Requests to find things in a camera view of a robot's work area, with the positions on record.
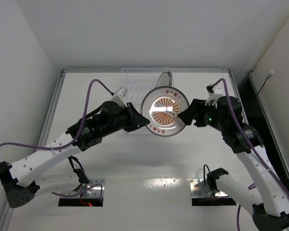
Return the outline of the orange sunburst plate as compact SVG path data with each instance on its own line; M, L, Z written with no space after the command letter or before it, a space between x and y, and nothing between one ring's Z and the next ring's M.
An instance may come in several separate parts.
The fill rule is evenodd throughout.
M186 96L174 87L157 87L151 90L141 104L141 115L149 119L146 128L160 137L179 134L186 124L178 115L189 107Z

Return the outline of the blue rimmed white plate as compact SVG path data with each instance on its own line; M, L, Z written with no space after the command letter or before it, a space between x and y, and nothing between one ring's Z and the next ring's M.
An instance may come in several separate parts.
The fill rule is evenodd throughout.
M168 71L168 86L169 87L172 87L173 86L173 76L172 76L172 73L171 71Z

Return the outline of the green rimmed white plate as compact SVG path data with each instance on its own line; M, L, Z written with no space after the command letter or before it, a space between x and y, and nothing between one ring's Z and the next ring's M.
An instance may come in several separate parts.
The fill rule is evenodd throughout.
M156 87L169 87L168 86L168 73L163 72L158 78Z

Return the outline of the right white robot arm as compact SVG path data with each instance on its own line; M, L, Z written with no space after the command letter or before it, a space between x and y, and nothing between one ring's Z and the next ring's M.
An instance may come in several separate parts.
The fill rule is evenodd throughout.
M244 123L241 114L239 99L222 96L211 103L194 99L178 117L186 125L210 126L220 131L259 193L248 190L223 168L207 174L204 188L230 196L251 215L258 230L282 231L289 227L289 192L276 175L258 131Z

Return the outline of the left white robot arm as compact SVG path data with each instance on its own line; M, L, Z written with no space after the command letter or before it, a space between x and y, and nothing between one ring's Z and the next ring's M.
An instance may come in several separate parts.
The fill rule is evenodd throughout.
M120 106L106 101L28 157L13 163L0 162L0 181L9 206L18 208L30 202L41 191L37 178L64 159L100 144L104 137L119 130L132 132L149 123L132 103Z

